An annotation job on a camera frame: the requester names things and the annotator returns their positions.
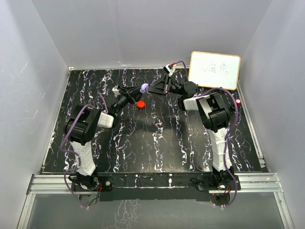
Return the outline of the purple round earbud case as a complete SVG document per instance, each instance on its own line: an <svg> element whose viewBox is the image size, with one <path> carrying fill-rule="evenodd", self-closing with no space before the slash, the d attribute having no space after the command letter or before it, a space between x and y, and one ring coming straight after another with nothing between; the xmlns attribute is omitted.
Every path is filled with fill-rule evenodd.
<svg viewBox="0 0 305 229"><path fill-rule="evenodd" d="M141 92L142 94L147 93L147 92L148 92L148 89L149 89L149 84L148 84L148 83L143 83L143 84L141 85L140 92Z"/></svg>

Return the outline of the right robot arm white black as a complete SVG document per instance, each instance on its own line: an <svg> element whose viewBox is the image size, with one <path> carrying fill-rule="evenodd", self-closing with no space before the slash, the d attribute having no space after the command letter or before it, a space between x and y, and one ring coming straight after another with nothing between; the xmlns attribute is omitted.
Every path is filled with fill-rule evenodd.
<svg viewBox="0 0 305 229"><path fill-rule="evenodd" d="M238 183L228 151L228 133L231 114L220 93L227 92L222 88L210 89L204 94L196 95L199 86L194 82L174 83L166 74L160 81L149 86L148 92L157 95L178 94L178 106L184 111L198 111L202 124L210 137L213 153L213 171L190 179L198 190L225 189Z"/></svg>

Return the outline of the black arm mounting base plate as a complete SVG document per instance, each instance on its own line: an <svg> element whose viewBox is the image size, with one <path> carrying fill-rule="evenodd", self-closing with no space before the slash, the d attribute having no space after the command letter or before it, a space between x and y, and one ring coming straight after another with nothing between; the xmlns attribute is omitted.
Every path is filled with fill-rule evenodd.
<svg viewBox="0 0 305 229"><path fill-rule="evenodd" d="M71 188L82 196L93 193L98 201L196 199L229 203L229 194L241 190L239 177L222 172L79 173L68 176Z"/></svg>

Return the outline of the red earbud charging case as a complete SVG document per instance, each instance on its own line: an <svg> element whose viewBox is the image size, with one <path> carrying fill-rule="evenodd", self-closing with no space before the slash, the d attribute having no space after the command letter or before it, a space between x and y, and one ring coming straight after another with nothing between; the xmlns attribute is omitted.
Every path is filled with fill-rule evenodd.
<svg viewBox="0 0 305 229"><path fill-rule="evenodd" d="M137 108L138 109L144 109L145 108L145 102L140 100L137 102Z"/></svg>

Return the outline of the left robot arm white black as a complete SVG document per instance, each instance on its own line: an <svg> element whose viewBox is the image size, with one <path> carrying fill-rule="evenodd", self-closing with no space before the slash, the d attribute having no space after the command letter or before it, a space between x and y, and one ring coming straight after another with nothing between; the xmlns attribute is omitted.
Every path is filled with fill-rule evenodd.
<svg viewBox="0 0 305 229"><path fill-rule="evenodd" d="M128 104L135 104L140 101L143 94L148 92L147 83L141 86L113 87L113 96L108 98L110 105L102 94L103 109L95 108L92 105L77 105L71 115L67 118L64 126L65 138L60 146L61 151L75 155L77 165L72 172L75 178L69 178L74 184L80 185L83 189L94 190L98 186L98 178L94 175L96 165L92 155L92 140L96 129L112 128L116 118L122 109Z"/></svg>

